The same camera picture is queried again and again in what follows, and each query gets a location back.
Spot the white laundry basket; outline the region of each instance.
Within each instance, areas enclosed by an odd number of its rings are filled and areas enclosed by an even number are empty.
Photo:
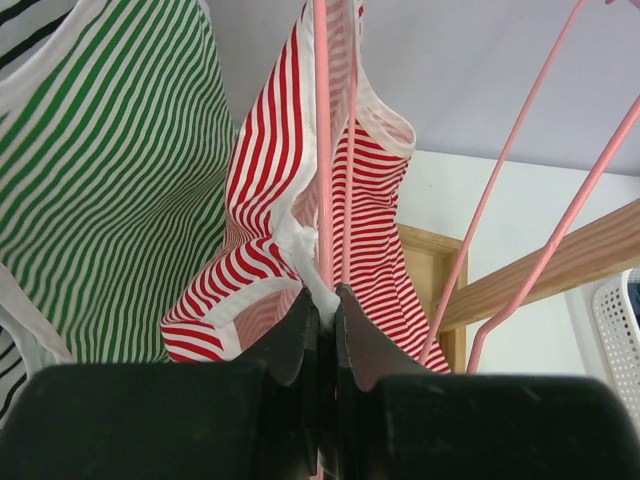
[[[598,288],[593,313],[616,390],[640,434],[640,328],[629,300],[629,283],[640,283],[640,268],[616,275]]]

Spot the wooden beam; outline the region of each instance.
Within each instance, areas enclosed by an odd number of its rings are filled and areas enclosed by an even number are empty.
[[[442,331],[488,318],[511,300],[541,250],[453,292]],[[565,236],[524,304],[640,265],[640,199]]]

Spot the green striped shirt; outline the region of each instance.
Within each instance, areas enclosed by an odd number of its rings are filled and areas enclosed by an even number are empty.
[[[195,0],[80,0],[0,83],[0,262],[79,361],[167,359],[160,319],[222,243],[232,142]]]

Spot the pink wire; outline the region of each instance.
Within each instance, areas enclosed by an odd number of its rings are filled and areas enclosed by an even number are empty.
[[[320,276],[333,289],[333,225],[331,198],[331,119],[329,111],[329,52],[324,0],[313,0],[316,70],[316,129],[318,149],[318,233]]]
[[[464,264],[464,260],[467,256],[467,252],[469,251],[469,245],[471,245],[471,240],[473,239],[473,235],[475,234],[476,228],[478,227],[478,223],[480,222],[480,217],[482,216],[482,212],[484,211],[484,208],[487,205],[487,201],[489,200],[489,195],[491,194],[491,190],[493,189],[493,186],[496,183],[496,179],[498,178],[500,169],[502,168],[502,165],[504,164],[507,158],[507,155],[511,150],[511,146],[513,145],[516,135],[520,130],[520,126],[522,125],[522,122],[524,121],[525,116],[529,112],[529,108],[531,107],[531,104],[533,103],[533,99],[535,98],[536,94],[538,93],[538,90],[540,89],[540,85],[542,84],[544,77],[547,75],[547,72],[549,71],[549,68],[553,63],[553,60],[555,59],[558,53],[558,50],[560,49],[560,46],[564,42],[564,39],[567,36],[567,33],[569,32],[569,29],[573,24],[578,12],[582,8],[584,2],[585,0],[579,0],[576,6],[573,8],[571,15],[569,15],[569,18],[567,19],[564,27],[562,28],[562,31],[560,32],[560,35],[558,36],[556,43],[551,49],[551,53],[549,53],[547,60],[544,62],[542,70],[540,70],[540,73],[538,74],[538,78],[536,78],[536,81],[533,84],[533,87],[531,88],[531,91],[529,92],[529,95],[527,96],[527,99],[524,102],[524,105],[522,106],[522,110],[520,110],[520,114],[516,119],[516,123],[513,126],[511,133],[509,134],[509,138],[507,138],[507,142],[505,143],[504,148],[502,149],[502,152],[500,153],[498,162],[496,163],[496,166],[493,168],[491,177],[487,182],[487,186],[485,187],[484,192],[482,193],[482,197],[480,198],[478,207],[476,208],[476,211],[473,215],[473,219],[471,220],[471,225],[469,225],[469,230],[467,230],[467,234],[465,235],[464,241],[462,242],[462,247],[460,248],[460,252],[458,253],[456,262],[453,266],[453,269],[451,270],[451,274],[449,275],[449,278],[447,279],[447,284],[444,287],[442,298],[440,299],[440,304],[438,305],[438,309],[436,310],[435,317],[431,322],[431,329],[429,330],[427,339],[425,340],[422,351],[420,352],[420,363],[422,364],[424,364],[427,361],[429,352],[431,351],[431,346],[433,345],[433,342],[438,333],[438,328],[440,328],[440,323],[442,322],[444,311],[447,308],[447,305],[449,304],[451,293],[453,292],[456,282],[458,281],[460,270],[462,269],[462,265]]]
[[[353,204],[353,153],[355,150],[356,102],[358,96],[358,64],[354,39],[351,55],[351,91],[347,127],[347,178],[344,192],[344,230],[342,235],[342,283],[351,282],[351,210]]]
[[[615,133],[609,140],[609,143],[607,144],[605,149],[602,151],[602,154],[600,154],[598,161],[595,163],[595,165],[589,172],[589,175],[587,175],[587,178],[585,179],[584,183],[580,187],[580,190],[578,190],[578,193],[576,194],[573,201],[571,202],[571,205],[569,205],[569,208],[563,215],[562,219],[560,220],[560,223],[558,223],[558,226],[556,227],[553,234],[551,235],[551,238],[549,238],[549,241],[547,242],[547,244],[544,247],[544,250],[540,254],[538,261],[536,262],[535,266],[531,270],[531,273],[529,274],[529,276],[523,282],[522,286],[520,287],[520,290],[518,290],[518,293],[511,299],[511,301],[505,308],[503,308],[500,312],[494,315],[489,321],[487,321],[484,325],[482,325],[482,327],[480,327],[480,329],[478,330],[478,333],[476,334],[476,337],[473,340],[473,347],[471,348],[471,356],[469,358],[467,373],[475,373],[478,370],[480,354],[482,353],[482,345],[484,344],[484,341],[487,335],[489,334],[489,332],[491,332],[491,330],[493,330],[498,325],[500,325],[513,312],[516,311],[516,309],[522,304],[526,296],[529,294],[529,291],[531,290],[531,288],[533,288],[533,286],[535,285],[536,281],[538,280],[538,277],[540,276],[544,268],[547,266],[547,263],[551,259],[551,256],[555,252],[556,248],[558,248],[558,245],[560,245],[560,242],[562,241],[562,237],[571,226],[571,223],[576,218],[576,215],[578,215],[578,213],[580,212],[580,209],[584,205],[584,202],[587,200],[587,198],[589,197],[589,194],[591,193],[596,183],[598,182],[598,179],[604,172],[605,168],[607,167],[607,165],[609,164],[613,156],[616,154],[616,151],[618,150],[618,148],[620,147],[620,144],[629,133],[629,130],[631,129],[631,127],[633,126],[633,123],[638,118],[638,115],[640,115],[640,96],[638,96],[634,104],[631,106],[631,108],[625,115],[625,117],[622,119],[620,126],[618,127],[618,129],[615,131]]]

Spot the hanging laundry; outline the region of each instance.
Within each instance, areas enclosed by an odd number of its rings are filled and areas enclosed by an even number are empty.
[[[54,4],[0,12],[0,38]],[[45,363],[168,360],[160,320],[222,244],[234,134],[205,8],[79,0],[0,82],[0,306]]]
[[[362,14],[360,2],[327,1],[336,282],[351,52],[352,42],[360,42]],[[316,254],[318,211],[313,41],[309,3],[240,130],[227,176],[225,244],[163,320],[175,360],[234,358],[284,316],[303,283],[319,279],[308,271]],[[352,287],[367,316],[417,359],[429,326],[394,223],[415,134],[375,96],[362,69],[359,78]],[[322,298],[319,308],[330,302]],[[449,371],[437,345],[426,365]]]

